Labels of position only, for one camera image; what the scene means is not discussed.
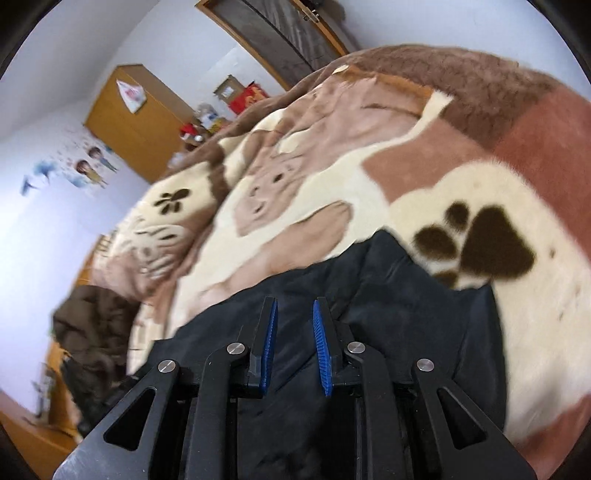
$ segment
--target black jacket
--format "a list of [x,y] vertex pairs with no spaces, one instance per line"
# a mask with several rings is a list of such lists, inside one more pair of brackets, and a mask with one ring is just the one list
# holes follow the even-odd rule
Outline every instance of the black jacket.
[[321,478],[327,399],[320,385],[311,325],[312,304],[325,296],[334,320],[387,359],[393,382],[411,381],[419,358],[431,359],[503,428],[506,407],[502,333],[490,286],[453,291],[413,263],[387,232],[336,258],[268,278],[214,305],[157,342],[148,364],[203,361],[256,322],[265,296],[279,304],[271,386],[263,400],[239,404],[241,479]]

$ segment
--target wooden door frame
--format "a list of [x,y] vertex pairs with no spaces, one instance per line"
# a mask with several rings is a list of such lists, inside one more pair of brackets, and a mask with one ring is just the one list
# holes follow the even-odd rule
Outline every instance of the wooden door frame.
[[[209,18],[211,18],[215,23],[217,23],[220,27],[222,27],[227,33],[229,33],[234,40],[236,40],[249,54],[251,54],[255,59],[267,70],[271,76],[277,80],[279,85],[281,85],[285,90],[290,90],[290,84],[279,74],[277,70],[273,68],[273,66],[266,61],[258,51],[250,45],[247,40],[241,36],[230,24],[225,22],[223,19],[218,17],[212,10],[211,5],[214,4],[217,0],[200,0],[199,3],[195,5],[196,8],[201,10],[204,14],[206,14]],[[291,3],[302,10],[305,6],[300,2],[300,0],[290,0]],[[336,36],[335,32],[328,26],[328,24],[321,18],[318,17],[317,22],[312,22],[314,26],[318,29],[321,35],[326,39],[330,47],[334,50],[334,52],[342,57],[343,55],[347,55],[349,52],[345,45],[341,42],[341,40]]]

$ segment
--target bed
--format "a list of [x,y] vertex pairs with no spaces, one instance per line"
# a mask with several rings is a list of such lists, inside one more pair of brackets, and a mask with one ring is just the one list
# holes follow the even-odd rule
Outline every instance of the bed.
[[550,478],[591,418],[590,132],[586,100],[507,59],[335,60],[188,154],[102,240],[93,282],[142,302],[128,371],[208,307],[384,228],[449,288],[492,284],[505,434]]

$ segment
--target metal screw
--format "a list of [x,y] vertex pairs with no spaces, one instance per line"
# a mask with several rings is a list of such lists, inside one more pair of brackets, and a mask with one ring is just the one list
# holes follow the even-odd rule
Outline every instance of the metal screw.
[[244,351],[245,347],[240,342],[230,343],[226,350],[230,355],[240,355]]
[[428,358],[421,358],[417,362],[417,367],[421,372],[430,372],[435,368],[435,364]]
[[347,345],[347,350],[351,353],[363,353],[365,352],[365,345],[361,342],[351,342]]
[[173,371],[176,368],[177,364],[174,363],[174,360],[162,360],[158,364],[158,371],[163,374],[167,374],[168,372]]

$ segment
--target white wall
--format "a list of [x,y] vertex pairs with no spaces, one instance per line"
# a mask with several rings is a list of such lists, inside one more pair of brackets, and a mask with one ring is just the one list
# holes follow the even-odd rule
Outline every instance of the white wall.
[[527,0],[327,0],[326,9],[359,48],[426,43],[487,51],[549,73],[591,99],[572,52]]
[[123,165],[90,198],[53,177],[41,191],[20,195],[23,176],[58,149],[64,127],[80,125],[87,103],[53,112],[0,142],[0,388],[30,410],[48,348],[51,312],[69,294],[101,233],[110,231],[147,183]]
[[62,0],[0,80],[0,139],[87,97],[124,38],[158,0]]
[[233,114],[213,94],[229,74],[243,85],[257,81],[270,95],[283,88],[228,33],[195,8],[195,0],[160,0],[130,33],[95,85],[95,98],[115,66],[142,63],[195,108],[211,103]]

